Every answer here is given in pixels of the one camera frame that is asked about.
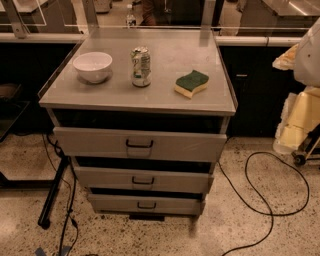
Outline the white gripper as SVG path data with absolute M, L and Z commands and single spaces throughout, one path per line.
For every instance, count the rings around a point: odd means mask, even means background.
M 277 57 L 272 66 L 279 70 L 293 70 L 298 45 L 295 44 Z M 273 149 L 280 154 L 291 154 L 320 124 L 320 88 L 306 87 L 299 94 L 290 93 L 283 105 Z

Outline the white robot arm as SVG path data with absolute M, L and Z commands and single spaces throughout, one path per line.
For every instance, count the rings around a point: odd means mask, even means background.
M 292 70 L 294 79 L 305 86 L 302 92 L 290 93 L 285 100 L 273 143 L 277 153 L 290 154 L 320 124 L 320 18 L 272 66 Z

